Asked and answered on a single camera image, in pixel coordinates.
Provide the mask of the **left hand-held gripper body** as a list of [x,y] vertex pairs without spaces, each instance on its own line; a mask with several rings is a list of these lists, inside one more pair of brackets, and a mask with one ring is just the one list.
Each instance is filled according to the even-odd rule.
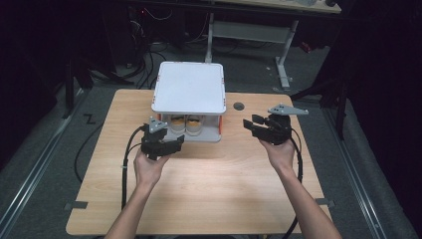
[[157,160],[159,156],[169,155],[170,152],[163,141],[167,135],[167,123],[156,119],[149,118],[149,123],[146,123],[141,130],[144,136],[141,138],[141,151],[152,160]]

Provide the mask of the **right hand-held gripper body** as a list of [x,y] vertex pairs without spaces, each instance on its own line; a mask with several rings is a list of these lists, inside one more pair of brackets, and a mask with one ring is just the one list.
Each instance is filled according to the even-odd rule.
[[264,118],[264,125],[267,126],[264,141],[278,145],[292,136],[291,116],[306,116],[309,111],[278,104],[268,109],[268,113]]

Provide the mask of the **white grey child sneaker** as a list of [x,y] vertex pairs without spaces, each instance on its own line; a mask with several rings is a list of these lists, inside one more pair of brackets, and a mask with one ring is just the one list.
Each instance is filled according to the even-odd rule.
[[202,129],[202,117],[190,115],[186,119],[186,132],[189,135],[199,135]]
[[174,115],[170,117],[170,129],[175,134],[185,133],[185,115]]

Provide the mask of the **white two-tier shoe rack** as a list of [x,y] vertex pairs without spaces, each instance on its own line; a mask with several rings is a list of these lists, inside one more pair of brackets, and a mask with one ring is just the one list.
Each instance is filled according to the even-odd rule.
[[[158,118],[168,124],[166,137],[185,135],[186,141],[218,142],[221,139],[222,115],[226,111],[224,70],[220,64],[163,62],[154,88],[151,104]],[[202,117],[199,135],[175,134],[170,117]]]

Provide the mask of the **person's left hand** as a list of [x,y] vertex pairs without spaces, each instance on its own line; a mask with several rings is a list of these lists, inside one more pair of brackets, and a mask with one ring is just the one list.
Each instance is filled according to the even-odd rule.
[[136,153],[133,161],[136,187],[152,189],[161,177],[162,169],[170,158],[164,155],[158,160],[149,159],[141,150]]

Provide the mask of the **person's right hand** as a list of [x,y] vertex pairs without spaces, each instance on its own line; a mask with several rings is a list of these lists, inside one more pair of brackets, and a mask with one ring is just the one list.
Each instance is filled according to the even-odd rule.
[[271,166],[278,175],[294,174],[293,160],[295,148],[290,140],[274,145],[260,139],[260,144],[267,152]]

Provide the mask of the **black metal stand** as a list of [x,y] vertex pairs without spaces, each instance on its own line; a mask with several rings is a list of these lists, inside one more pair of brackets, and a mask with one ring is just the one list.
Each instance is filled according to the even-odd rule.
[[67,119],[75,109],[75,83],[78,83],[82,90],[90,90],[94,82],[89,70],[89,62],[81,57],[72,58],[66,64],[65,76],[65,103],[66,111],[64,119]]
[[322,108],[336,108],[334,130],[340,139],[344,139],[343,124],[345,119],[347,82],[340,79],[329,79],[315,83],[311,87],[291,95],[291,99],[296,101],[313,95],[321,95],[319,105]]

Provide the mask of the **wooden desk with white frame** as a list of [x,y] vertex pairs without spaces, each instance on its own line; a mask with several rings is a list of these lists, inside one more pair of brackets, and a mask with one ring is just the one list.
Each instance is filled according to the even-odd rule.
[[[288,13],[317,14],[323,16],[337,16],[341,13],[340,6],[334,0],[204,0],[211,7],[229,7],[241,9],[248,7],[252,10],[283,10]],[[291,78],[285,69],[285,60],[294,40],[300,20],[294,18],[289,27],[270,26],[268,24],[243,23],[239,21],[216,21],[214,12],[209,14],[207,52],[205,62],[212,62],[212,46],[214,38],[246,40],[265,43],[277,43],[284,46],[281,54],[275,58],[279,80],[283,89],[290,87]]]

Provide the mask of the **metal floor rail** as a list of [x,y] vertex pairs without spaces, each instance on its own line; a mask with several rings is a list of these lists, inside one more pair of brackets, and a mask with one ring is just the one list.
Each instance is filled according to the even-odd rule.
[[344,164],[347,178],[349,179],[353,193],[358,202],[360,211],[368,225],[373,239],[387,239],[382,224],[375,211],[371,198],[369,197],[366,188],[356,170],[351,155],[343,139],[341,139],[335,128],[335,119],[331,110],[322,109],[323,116],[327,121],[334,140],[339,148],[341,160]]
[[54,128],[44,122],[49,139],[37,151],[38,157],[0,219],[0,239],[56,238],[67,233],[71,210],[67,202],[76,200],[85,173],[79,166],[86,140],[96,126],[90,123],[85,108],[90,92],[79,90],[75,109],[67,119],[60,119]]

